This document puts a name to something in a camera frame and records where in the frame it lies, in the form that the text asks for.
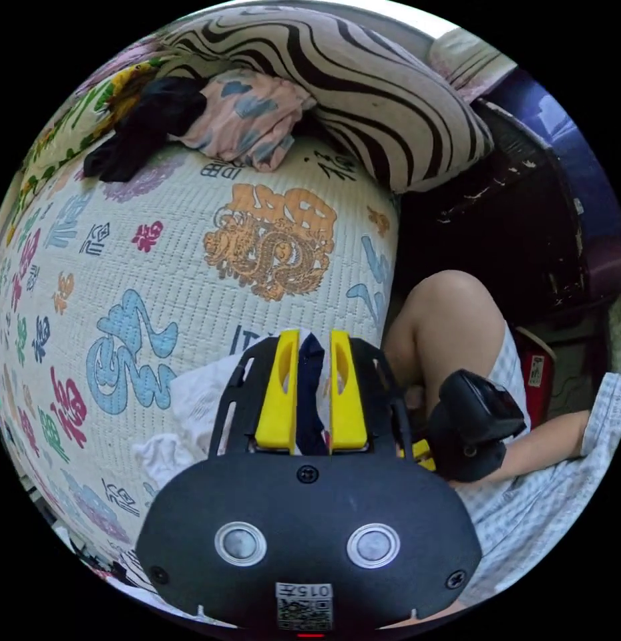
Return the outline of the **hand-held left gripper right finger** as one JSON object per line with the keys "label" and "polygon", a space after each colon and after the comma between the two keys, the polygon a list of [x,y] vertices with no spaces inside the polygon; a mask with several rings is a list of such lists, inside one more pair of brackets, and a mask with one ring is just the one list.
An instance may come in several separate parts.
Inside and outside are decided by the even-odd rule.
{"label": "hand-held left gripper right finger", "polygon": [[367,428],[350,337],[331,331],[330,337],[331,449],[365,449]]}

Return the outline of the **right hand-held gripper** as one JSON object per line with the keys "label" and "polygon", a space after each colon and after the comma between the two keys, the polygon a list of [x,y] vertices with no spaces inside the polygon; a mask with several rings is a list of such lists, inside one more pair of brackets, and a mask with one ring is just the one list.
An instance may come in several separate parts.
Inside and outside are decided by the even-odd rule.
{"label": "right hand-held gripper", "polygon": [[426,439],[398,445],[410,459],[448,481],[473,483],[496,472],[505,459],[505,440],[526,427],[511,394],[478,374],[459,369],[439,389],[426,423]]}

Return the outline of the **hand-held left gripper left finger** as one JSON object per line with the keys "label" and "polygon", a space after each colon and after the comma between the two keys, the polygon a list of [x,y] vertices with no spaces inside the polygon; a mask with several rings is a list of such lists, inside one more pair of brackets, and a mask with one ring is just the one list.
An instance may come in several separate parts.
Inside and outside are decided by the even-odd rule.
{"label": "hand-held left gripper left finger", "polygon": [[294,449],[300,331],[279,335],[254,434],[261,449]]}

